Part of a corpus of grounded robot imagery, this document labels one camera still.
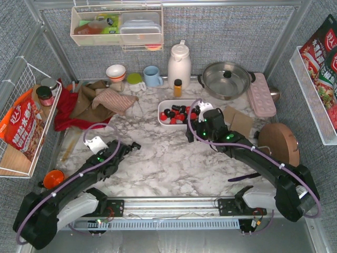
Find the white rectangular storage basket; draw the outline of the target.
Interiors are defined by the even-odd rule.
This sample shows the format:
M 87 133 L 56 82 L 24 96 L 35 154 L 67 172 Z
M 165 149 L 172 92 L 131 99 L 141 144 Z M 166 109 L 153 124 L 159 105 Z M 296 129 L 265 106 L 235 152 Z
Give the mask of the white rectangular storage basket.
M 186 130 L 187 116 L 191 112 L 191 122 L 197 121 L 200 114 L 200 106 L 192 107 L 194 100 L 177 99 L 164 100 L 158 105 L 158 121 L 167 130 Z

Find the pink striped cloth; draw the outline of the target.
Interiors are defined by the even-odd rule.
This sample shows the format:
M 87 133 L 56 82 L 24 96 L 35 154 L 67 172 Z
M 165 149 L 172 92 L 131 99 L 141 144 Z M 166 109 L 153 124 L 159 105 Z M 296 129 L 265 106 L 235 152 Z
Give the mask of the pink striped cloth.
M 136 96 L 122 95 L 110 88 L 96 89 L 95 92 L 96 97 L 92 102 L 93 109 L 102 105 L 106 109 L 119 115 L 125 115 L 127 109 L 139 100 Z

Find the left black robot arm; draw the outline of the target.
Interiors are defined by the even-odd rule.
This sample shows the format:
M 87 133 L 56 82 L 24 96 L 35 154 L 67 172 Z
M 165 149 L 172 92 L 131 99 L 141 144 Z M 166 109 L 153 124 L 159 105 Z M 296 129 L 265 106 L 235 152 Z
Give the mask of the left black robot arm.
M 102 213 L 107 196 L 92 186 L 109 178 L 125 155 L 140 148 L 136 142 L 128 145 L 111 141 L 53 189 L 27 194 L 13 224 L 17 243 L 43 249 L 67 224 L 91 213 Z

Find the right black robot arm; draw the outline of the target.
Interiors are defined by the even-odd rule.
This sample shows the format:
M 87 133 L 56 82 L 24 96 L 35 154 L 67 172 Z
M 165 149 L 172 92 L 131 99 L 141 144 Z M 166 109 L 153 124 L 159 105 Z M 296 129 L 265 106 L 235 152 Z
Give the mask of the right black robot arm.
M 276 189 L 275 206 L 287 220 L 296 222 L 302 217 L 314 219 L 321 215 L 320 196 L 306 166 L 294 167 L 263 153 L 242 134 L 228 130 L 219 109 L 205 111 L 204 116 L 202 121 L 187 118 L 189 142 L 204 142 L 267 179 Z

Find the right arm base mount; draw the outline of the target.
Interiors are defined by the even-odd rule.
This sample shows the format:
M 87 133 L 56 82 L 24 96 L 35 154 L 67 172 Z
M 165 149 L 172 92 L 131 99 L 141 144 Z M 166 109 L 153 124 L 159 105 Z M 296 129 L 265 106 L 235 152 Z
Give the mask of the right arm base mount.
M 215 206 L 219 210 L 220 216 L 250 216 L 253 214 L 266 215 L 267 210 L 264 208 L 251 208 L 243 199 L 243 195 L 253 186 L 246 186 L 233 198 L 217 198 L 214 200 Z

